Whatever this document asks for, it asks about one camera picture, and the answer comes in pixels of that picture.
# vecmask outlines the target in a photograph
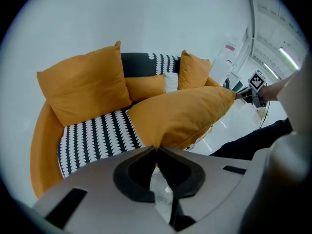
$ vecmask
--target ceiling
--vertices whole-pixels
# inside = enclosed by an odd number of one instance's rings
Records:
[[[309,44],[300,26],[281,0],[252,0],[254,42],[251,57],[266,63],[281,79],[296,71],[279,52],[285,51],[300,67],[309,51]]]

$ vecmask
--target black cable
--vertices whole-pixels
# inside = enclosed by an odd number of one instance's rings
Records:
[[[262,128],[263,123],[264,123],[265,119],[267,118],[268,111],[269,111],[269,107],[270,107],[270,103],[271,103],[271,102],[269,101],[269,105],[268,105],[267,113],[265,114],[264,120],[263,120],[262,125],[260,126],[260,128]]]

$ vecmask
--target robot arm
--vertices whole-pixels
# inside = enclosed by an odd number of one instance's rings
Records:
[[[266,83],[264,75],[261,71],[257,70],[253,76],[248,80],[249,86],[243,88],[236,94],[235,99],[243,99],[247,103],[254,104],[257,108],[266,107],[263,98],[259,96],[259,91]]]

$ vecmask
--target sofa backrest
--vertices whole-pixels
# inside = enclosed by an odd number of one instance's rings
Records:
[[[166,72],[179,73],[180,57],[154,53],[122,53],[124,76],[146,77]]]

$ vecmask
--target cable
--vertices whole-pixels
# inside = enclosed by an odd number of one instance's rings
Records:
[[[270,107],[270,103],[271,103],[271,102],[269,101],[269,104],[268,104],[268,109],[267,109],[267,113],[265,114],[265,117],[264,117],[264,120],[263,120],[262,124],[261,124],[261,121],[260,121],[261,126],[259,127],[259,129],[260,129],[260,128],[262,128],[263,123],[264,123],[265,119],[267,118],[268,111],[269,111],[269,107]]]

